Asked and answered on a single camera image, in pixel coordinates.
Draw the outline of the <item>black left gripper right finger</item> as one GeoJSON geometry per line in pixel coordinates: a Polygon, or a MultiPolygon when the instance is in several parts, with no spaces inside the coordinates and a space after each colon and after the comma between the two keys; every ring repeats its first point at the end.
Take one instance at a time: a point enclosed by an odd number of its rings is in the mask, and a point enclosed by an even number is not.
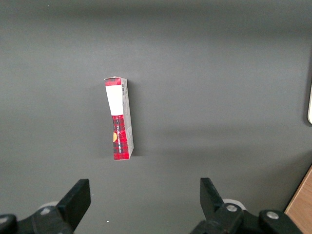
{"type": "Polygon", "coordinates": [[[224,202],[210,178],[200,179],[200,205],[205,220],[193,234],[300,234],[301,230],[283,212],[261,210],[255,216],[233,202],[224,202]]]}

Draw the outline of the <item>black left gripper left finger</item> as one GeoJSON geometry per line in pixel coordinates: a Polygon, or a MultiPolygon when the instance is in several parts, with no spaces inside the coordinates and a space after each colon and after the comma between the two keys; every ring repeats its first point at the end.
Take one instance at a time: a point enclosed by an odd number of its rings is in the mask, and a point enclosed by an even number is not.
{"type": "Polygon", "coordinates": [[[56,204],[45,205],[29,217],[0,216],[2,234],[73,234],[91,204],[90,183],[80,179],[56,204]]]}

